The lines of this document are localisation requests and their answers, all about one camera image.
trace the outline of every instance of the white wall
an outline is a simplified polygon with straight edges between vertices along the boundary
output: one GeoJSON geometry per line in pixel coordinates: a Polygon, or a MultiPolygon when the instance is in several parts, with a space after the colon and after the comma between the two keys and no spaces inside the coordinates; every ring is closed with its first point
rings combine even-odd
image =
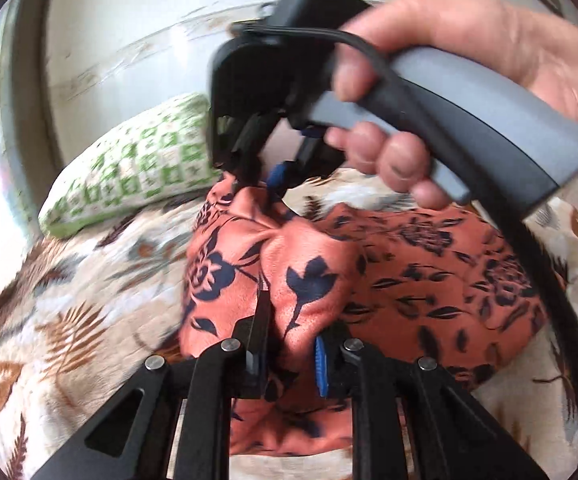
{"type": "MultiPolygon", "coordinates": [[[[225,25],[253,17],[266,1],[52,0],[46,63],[65,162],[122,120],[177,93],[206,90],[225,25]]],[[[538,0],[508,1],[546,11],[538,0]]]]}

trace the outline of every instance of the bed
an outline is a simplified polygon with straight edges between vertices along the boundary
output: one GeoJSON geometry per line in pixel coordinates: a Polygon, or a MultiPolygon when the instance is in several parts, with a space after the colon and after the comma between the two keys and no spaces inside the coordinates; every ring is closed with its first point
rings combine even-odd
{"type": "MultiPolygon", "coordinates": [[[[185,248],[206,193],[169,197],[64,240],[47,237],[0,294],[0,467],[9,478],[31,478],[150,354],[182,359],[176,329],[185,248]]],[[[408,195],[354,170],[306,182],[285,202],[307,218],[339,202],[415,207],[408,195]]],[[[578,313],[578,210],[554,198],[528,225],[553,255],[578,313]]],[[[566,478],[577,462],[568,380],[546,326],[474,393],[553,479],[566,478]]],[[[349,475],[349,450],[231,459],[232,478],[349,475]]]]}

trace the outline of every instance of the silver screw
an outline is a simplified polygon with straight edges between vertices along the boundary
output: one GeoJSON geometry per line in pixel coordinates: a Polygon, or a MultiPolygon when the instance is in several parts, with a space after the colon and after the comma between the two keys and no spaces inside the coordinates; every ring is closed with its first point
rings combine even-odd
{"type": "Polygon", "coordinates": [[[150,355],[144,362],[144,366],[152,372],[153,370],[157,370],[162,368],[165,364],[165,358],[161,355],[150,355]]]}
{"type": "Polygon", "coordinates": [[[225,339],[222,343],[220,343],[220,348],[222,348],[225,352],[234,352],[240,348],[240,341],[234,337],[230,337],[229,339],[225,339]]]}
{"type": "Polygon", "coordinates": [[[430,372],[431,370],[438,368],[438,363],[436,363],[436,360],[433,357],[421,357],[418,359],[418,366],[421,370],[430,372]]]}
{"type": "Polygon", "coordinates": [[[365,346],[365,344],[362,341],[360,341],[360,339],[352,337],[347,339],[343,346],[350,352],[358,352],[359,350],[363,349],[363,346],[365,346]]]}

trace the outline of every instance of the beige floral blanket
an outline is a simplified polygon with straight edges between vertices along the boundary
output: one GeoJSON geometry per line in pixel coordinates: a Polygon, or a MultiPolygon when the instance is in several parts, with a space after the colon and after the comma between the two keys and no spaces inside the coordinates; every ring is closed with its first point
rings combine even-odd
{"type": "MultiPolygon", "coordinates": [[[[48,238],[0,295],[0,467],[10,479],[31,478],[150,354],[179,358],[185,248],[203,198],[178,196],[69,240],[48,238]]],[[[305,183],[285,202],[308,218],[339,202],[374,210],[415,206],[354,170],[305,183]]],[[[578,210],[556,198],[528,224],[567,277],[578,312],[578,210]]],[[[551,478],[569,476],[578,421],[549,326],[475,395],[551,478]]],[[[350,474],[348,450],[231,459],[235,479],[350,474]]]]}

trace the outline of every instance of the orange floral cloth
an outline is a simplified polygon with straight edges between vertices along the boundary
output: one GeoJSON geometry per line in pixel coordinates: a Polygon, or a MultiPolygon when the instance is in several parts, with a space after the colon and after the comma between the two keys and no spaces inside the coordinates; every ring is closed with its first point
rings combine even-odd
{"type": "Polygon", "coordinates": [[[351,442],[351,409],[321,399],[315,337],[336,319],[389,357],[432,356],[473,388],[543,326],[538,295],[500,234],[463,208],[371,212],[336,205],[310,222],[265,187],[217,183],[187,249],[181,352],[198,356],[274,305],[263,400],[236,400],[232,454],[317,454],[351,442]]]}

